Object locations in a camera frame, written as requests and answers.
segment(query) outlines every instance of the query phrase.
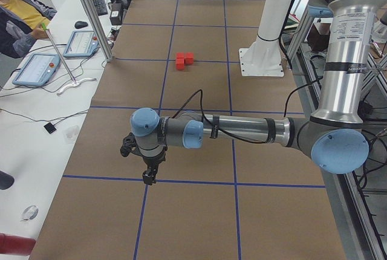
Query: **red cylinder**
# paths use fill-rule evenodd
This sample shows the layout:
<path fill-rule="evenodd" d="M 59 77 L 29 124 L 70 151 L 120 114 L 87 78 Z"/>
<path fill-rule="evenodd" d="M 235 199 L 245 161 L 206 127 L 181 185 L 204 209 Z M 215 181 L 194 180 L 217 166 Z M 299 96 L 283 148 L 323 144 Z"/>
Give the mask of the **red cylinder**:
<path fill-rule="evenodd" d="M 0 254 L 28 256 L 35 246 L 35 240 L 0 233 Z"/>

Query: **person's hand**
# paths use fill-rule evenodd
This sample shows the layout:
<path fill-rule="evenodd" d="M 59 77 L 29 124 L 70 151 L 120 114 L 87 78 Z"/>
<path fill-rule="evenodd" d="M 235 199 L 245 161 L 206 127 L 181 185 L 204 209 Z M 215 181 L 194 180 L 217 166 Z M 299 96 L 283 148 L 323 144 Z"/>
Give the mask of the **person's hand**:
<path fill-rule="evenodd" d="M 35 27 L 33 29 L 33 31 L 31 32 L 31 36 L 35 39 L 48 38 L 46 31 L 44 31 L 43 28 L 41 28 L 41 27 Z"/>

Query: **dark jacket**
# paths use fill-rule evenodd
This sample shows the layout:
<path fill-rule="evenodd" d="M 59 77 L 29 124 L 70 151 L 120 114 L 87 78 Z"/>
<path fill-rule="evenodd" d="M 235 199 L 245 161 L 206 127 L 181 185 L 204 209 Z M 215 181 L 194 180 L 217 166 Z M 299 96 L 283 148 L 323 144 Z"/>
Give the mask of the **dark jacket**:
<path fill-rule="evenodd" d="M 23 1 L 49 20 L 56 14 L 55 9 L 38 0 Z M 31 32 L 32 29 L 19 16 L 0 5 L 0 53 L 14 58 L 25 56 L 36 42 Z"/>

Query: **computer mouse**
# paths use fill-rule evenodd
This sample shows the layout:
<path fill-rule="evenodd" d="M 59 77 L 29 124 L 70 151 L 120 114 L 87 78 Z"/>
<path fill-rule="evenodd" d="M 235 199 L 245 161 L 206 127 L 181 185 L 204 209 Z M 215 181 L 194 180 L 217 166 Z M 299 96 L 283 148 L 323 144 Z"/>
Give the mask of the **computer mouse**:
<path fill-rule="evenodd" d="M 80 28 L 83 28 L 83 27 L 86 27 L 86 26 L 89 26 L 89 24 L 87 22 L 85 22 L 85 21 L 77 21 L 74 24 L 74 27 L 76 29 L 80 29 Z"/>

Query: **white desk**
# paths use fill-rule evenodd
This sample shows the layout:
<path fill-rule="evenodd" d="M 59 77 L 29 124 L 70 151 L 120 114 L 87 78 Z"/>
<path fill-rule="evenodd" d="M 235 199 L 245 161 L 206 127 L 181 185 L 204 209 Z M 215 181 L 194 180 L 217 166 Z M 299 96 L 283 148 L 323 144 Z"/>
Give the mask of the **white desk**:
<path fill-rule="evenodd" d="M 109 15 L 99 17 L 107 35 L 111 28 Z M 71 32 L 75 30 L 74 23 L 78 20 L 88 21 L 80 1 L 67 0 L 48 26 L 57 44 L 68 42 Z M 50 42 L 37 41 L 32 49 L 46 45 L 50 45 Z M 54 53 L 52 48 L 43 50 L 44 53 Z M 0 107 L 36 120 L 65 117 L 86 110 L 103 73 L 104 60 L 105 57 L 99 50 L 93 58 L 83 64 L 84 74 L 80 78 L 95 77 L 96 82 L 83 83 L 78 88 L 66 90 L 61 96 L 42 89 L 34 89 L 23 94 L 0 97 Z M 68 60 L 71 69 L 75 69 L 80 62 L 80 59 Z M 61 66 L 51 80 L 66 73 Z M 80 73 L 81 70 L 78 69 L 73 74 L 77 76 Z M 10 78 L 5 88 L 15 87 L 11 83 L 15 75 Z M 63 76 L 48 85 L 47 89 L 56 90 L 69 78 L 69 75 Z M 23 90 L 26 89 L 3 90 L 0 96 Z M 25 118 L 0 111 L 0 171 L 15 178 L 11 188 L 0 190 L 0 233 L 37 239 L 74 147 L 74 143 L 66 140 L 64 131 L 72 126 L 81 128 L 85 116 L 84 114 L 66 119 L 56 126 L 57 131 L 49 134 L 43 127 L 45 122 L 29 122 Z M 24 209 L 31 205 L 38 207 L 37 217 L 22 222 Z M 0 260 L 6 259 L 28 259 L 28 256 L 0 255 Z"/>

